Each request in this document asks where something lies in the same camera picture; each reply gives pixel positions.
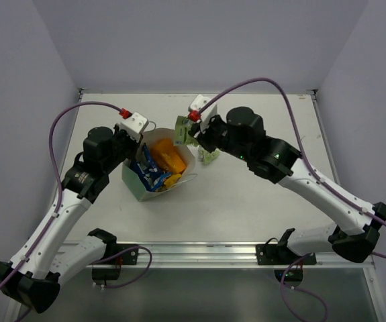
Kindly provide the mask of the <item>green snack packet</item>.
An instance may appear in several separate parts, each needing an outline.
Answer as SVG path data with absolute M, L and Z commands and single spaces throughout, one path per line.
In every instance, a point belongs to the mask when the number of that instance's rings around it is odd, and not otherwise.
M 175 146 L 193 146 L 197 148 L 198 160 L 203 165 L 209 165 L 215 161 L 220 156 L 218 150 L 213 152 L 208 152 L 202 146 L 199 145 L 198 141 L 189 135 L 189 130 L 192 128 L 192 121 L 187 117 L 179 115 L 175 122 L 175 136 L 174 136 L 174 145 Z

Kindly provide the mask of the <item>large orange snack bag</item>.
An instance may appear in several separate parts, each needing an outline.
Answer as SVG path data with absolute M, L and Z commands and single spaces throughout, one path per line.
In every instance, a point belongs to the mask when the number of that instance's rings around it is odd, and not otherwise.
M 157 141 L 150 153 L 156 164 L 166 172 L 182 174 L 187 167 L 171 139 Z

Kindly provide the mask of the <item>green printed paper gift bag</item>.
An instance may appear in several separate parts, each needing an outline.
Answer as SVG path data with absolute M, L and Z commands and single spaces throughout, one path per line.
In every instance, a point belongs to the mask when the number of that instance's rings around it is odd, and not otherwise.
M 140 147 L 136 154 L 136 158 L 139 156 L 140 148 L 143 144 L 146 144 L 148 146 L 148 149 L 151 150 L 151 148 L 156 144 L 157 141 L 168 138 L 172 140 L 174 145 L 174 136 L 175 131 L 173 129 L 163 127 L 144 132 Z M 166 189 L 163 185 L 162 188 L 159 189 L 157 192 L 147 191 L 138 176 L 136 175 L 136 173 L 134 173 L 130 169 L 131 161 L 125 161 L 122 164 L 122 180 L 129 188 L 130 192 L 134 195 L 137 201 L 145 201 L 147 199 L 157 197 L 158 195 L 180 187 L 182 184 L 189 182 L 197 176 L 193 172 L 195 167 L 195 157 L 193 156 L 190 149 L 186 145 L 175 146 L 175 148 L 177 149 L 180 157 L 183 159 L 187 167 L 182 173 L 182 178 L 180 178 L 179 181 L 169 189 Z

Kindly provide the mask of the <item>yellow M&M's packet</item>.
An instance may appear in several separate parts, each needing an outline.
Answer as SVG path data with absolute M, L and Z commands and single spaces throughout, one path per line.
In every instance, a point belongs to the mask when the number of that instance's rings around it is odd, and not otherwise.
M 167 177 L 165 180 L 164 180 L 164 183 L 163 183 L 163 185 L 164 185 L 164 187 L 166 188 L 166 189 L 169 189 L 169 188 L 171 188 L 173 185 L 175 185 L 178 181 L 179 181 L 179 179 L 180 178 L 182 178 L 182 174 L 172 174 L 172 175 L 170 175 L 169 177 Z

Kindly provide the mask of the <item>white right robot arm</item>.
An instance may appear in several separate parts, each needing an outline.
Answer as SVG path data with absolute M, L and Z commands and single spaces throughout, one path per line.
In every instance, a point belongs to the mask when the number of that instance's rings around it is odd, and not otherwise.
M 189 108 L 189 135 L 208 152 L 219 149 L 245 161 L 256 176 L 286 188 L 327 215 L 329 225 L 289 228 L 275 245 L 263 248 L 274 264 L 290 264 L 309 253 L 334 252 L 354 263 L 375 249 L 386 220 L 385 203 L 369 203 L 350 194 L 315 168 L 291 144 L 266 134 L 264 121 L 249 107 L 236 107 L 222 119 L 216 111 L 200 116 Z

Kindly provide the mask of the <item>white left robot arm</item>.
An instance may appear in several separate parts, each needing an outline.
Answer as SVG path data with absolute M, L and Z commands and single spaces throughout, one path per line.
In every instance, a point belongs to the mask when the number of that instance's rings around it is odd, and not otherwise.
M 62 285 L 89 264 L 118 258 L 117 238 L 94 229 L 69 252 L 57 253 L 82 215 L 109 184 L 109 175 L 131 160 L 142 141 L 143 128 L 95 127 L 83 142 L 64 178 L 58 179 L 52 206 L 21 249 L 7 262 L 0 261 L 0 291 L 36 313 L 56 300 Z

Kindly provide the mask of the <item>aluminium mounting rail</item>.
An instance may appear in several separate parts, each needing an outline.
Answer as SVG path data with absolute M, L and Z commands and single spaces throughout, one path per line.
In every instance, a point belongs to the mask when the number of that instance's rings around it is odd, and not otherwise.
M 60 247 L 57 255 L 72 250 L 79 242 L 66 241 Z M 241 268 L 241 269 L 282 269 L 282 265 L 258 265 L 255 245 L 258 242 L 145 242 L 133 241 L 152 252 L 150 268 Z M 136 256 L 136 265 L 127 265 L 127 268 L 145 268 L 148 263 L 148 253 L 139 250 Z M 349 262 L 333 253 L 316 254 L 315 265 L 303 263 L 306 268 L 374 268 L 371 257 L 365 262 L 357 264 Z

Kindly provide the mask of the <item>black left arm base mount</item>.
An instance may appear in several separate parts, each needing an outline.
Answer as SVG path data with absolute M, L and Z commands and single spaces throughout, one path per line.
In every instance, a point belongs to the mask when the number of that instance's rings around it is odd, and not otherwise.
M 91 278 L 96 284 L 107 285 L 108 282 L 116 281 L 122 271 L 123 266 L 133 266 L 137 264 L 138 249 L 134 248 L 137 244 L 115 244 L 105 252 L 103 259 L 114 256 L 121 251 L 128 250 L 122 255 L 104 261 L 97 266 L 94 266 L 91 270 Z

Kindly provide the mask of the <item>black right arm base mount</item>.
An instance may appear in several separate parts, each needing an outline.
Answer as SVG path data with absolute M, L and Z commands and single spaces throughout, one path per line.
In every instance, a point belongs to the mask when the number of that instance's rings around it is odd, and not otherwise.
M 300 256 L 294 254 L 287 247 L 288 238 L 295 231 L 294 228 L 287 229 L 280 239 L 272 237 L 265 243 L 255 245 L 256 261 L 261 266 L 288 266 Z M 303 281 L 303 267 L 317 264 L 316 256 L 309 255 L 305 260 L 299 262 L 288 273 L 283 274 L 285 269 L 275 269 L 275 278 L 280 282 L 284 276 L 285 284 L 299 286 Z

